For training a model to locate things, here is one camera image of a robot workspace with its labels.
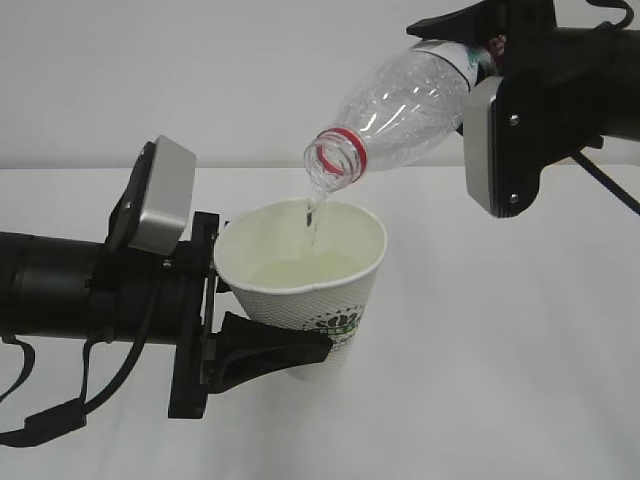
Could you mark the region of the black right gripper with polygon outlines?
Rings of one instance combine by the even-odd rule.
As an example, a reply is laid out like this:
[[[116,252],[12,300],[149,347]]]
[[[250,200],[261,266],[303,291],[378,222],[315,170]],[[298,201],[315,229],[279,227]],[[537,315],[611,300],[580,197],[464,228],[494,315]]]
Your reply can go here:
[[[536,199],[545,167],[573,158],[618,198],[583,151],[625,136],[625,22],[561,27],[551,1],[480,1],[406,28],[469,47],[505,38],[496,99],[495,186],[509,216]]]

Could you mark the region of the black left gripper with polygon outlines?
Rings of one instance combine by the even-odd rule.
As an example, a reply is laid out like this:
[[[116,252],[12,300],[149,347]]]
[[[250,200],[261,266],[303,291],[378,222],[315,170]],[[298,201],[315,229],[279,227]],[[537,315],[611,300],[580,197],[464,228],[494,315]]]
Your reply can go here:
[[[102,406],[124,384],[146,344],[168,343],[175,348],[168,415],[200,419],[209,395],[202,360],[215,295],[212,253],[219,217],[190,211],[168,256],[128,246],[138,225],[155,141],[142,147],[110,214],[95,271],[95,298],[106,303],[107,325],[114,339],[131,338],[132,346],[114,377],[95,395],[94,405]],[[214,392],[273,372],[322,363],[332,347],[326,334],[265,325],[228,312],[214,334]]]

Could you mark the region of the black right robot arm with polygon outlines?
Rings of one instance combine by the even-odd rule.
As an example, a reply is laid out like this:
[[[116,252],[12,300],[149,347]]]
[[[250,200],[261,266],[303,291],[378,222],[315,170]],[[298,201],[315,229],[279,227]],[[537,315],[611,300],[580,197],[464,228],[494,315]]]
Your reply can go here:
[[[639,202],[584,154],[607,137],[639,138],[639,33],[622,20],[560,27],[551,1],[480,1],[407,27],[422,40],[486,47],[503,38],[498,70],[465,100],[463,136],[469,196],[496,218],[515,217],[539,192],[543,169],[573,159],[632,211]]]

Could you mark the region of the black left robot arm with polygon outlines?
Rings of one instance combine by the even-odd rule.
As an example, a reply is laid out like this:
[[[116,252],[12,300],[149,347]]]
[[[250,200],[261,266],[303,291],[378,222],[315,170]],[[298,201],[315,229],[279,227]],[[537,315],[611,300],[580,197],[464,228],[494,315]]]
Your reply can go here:
[[[1,329],[175,349],[168,414],[199,419],[207,399],[254,378],[326,359],[322,333],[226,314],[213,262],[217,215],[193,212],[196,157],[165,136],[144,145],[100,243],[5,233]]]

